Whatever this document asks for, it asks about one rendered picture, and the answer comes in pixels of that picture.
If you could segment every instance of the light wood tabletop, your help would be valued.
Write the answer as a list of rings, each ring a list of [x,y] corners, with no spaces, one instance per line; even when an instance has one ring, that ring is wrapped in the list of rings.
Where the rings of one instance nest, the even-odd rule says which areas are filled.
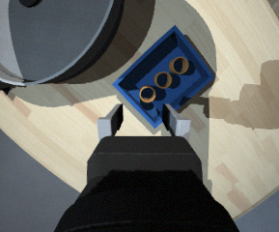
[[[279,189],[279,20],[267,0],[126,0],[117,35],[86,72],[8,96],[0,91],[0,129],[81,192],[98,145],[97,120],[116,104],[124,105],[116,136],[170,136],[112,83],[174,25],[216,73],[179,113],[191,120],[189,144],[205,186],[236,219]]]

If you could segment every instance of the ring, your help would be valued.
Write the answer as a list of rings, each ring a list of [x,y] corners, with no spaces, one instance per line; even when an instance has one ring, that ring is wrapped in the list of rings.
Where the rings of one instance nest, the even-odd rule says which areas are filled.
[[[153,90],[153,95],[152,95],[149,99],[143,98],[143,97],[141,96],[142,91],[145,90],[145,89],[152,89],[152,90]],[[147,86],[147,85],[146,85],[146,86],[143,86],[143,87],[141,88],[139,96],[140,96],[140,99],[141,99],[142,102],[150,103],[150,102],[153,102],[153,101],[154,101],[154,99],[155,99],[155,97],[156,97],[156,92],[155,92],[154,88],[152,88],[151,86]]]
[[[181,62],[181,71],[180,72],[175,70],[176,61]],[[188,70],[188,67],[189,67],[188,61],[184,57],[181,57],[181,56],[170,61],[170,63],[169,63],[169,70],[171,73],[174,73],[174,74],[183,74]]]
[[[157,83],[157,79],[158,79],[158,77],[159,77],[161,74],[166,74],[166,75],[167,75],[167,83],[166,83],[164,86],[160,86],[160,85]],[[157,85],[158,88],[160,88],[160,89],[166,89],[166,88],[168,88],[168,87],[171,85],[171,83],[172,83],[172,77],[171,77],[171,75],[170,75],[169,73],[167,73],[167,72],[159,72],[159,73],[156,74],[155,77],[154,77],[154,83],[155,83],[155,85]]]

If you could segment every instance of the blue tray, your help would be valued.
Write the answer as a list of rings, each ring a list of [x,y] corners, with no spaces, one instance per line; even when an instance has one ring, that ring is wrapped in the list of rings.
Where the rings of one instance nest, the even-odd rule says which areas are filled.
[[[169,71],[170,61],[178,56],[185,57],[189,62],[188,71],[184,74]],[[154,76],[159,72],[172,75],[172,84],[167,89],[160,89],[154,84]],[[213,79],[214,75],[205,61],[178,27],[174,26],[122,74],[113,86],[156,128],[162,123],[163,104],[169,103],[175,110],[179,110]],[[160,77],[158,83],[163,85]],[[140,100],[140,89],[144,85],[152,86],[156,91],[156,98],[151,103]]]

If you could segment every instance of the black knob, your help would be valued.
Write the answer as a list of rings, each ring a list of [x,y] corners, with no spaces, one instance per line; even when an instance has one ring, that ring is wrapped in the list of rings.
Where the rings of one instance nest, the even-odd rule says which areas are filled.
[[[19,0],[19,1],[24,7],[31,8],[39,5],[42,0]]]

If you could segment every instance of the blue-gray floor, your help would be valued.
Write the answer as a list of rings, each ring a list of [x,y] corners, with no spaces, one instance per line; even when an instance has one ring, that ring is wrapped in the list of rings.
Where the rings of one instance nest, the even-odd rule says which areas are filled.
[[[0,130],[0,232],[54,231],[79,194]],[[236,224],[242,232],[279,232],[279,190]]]

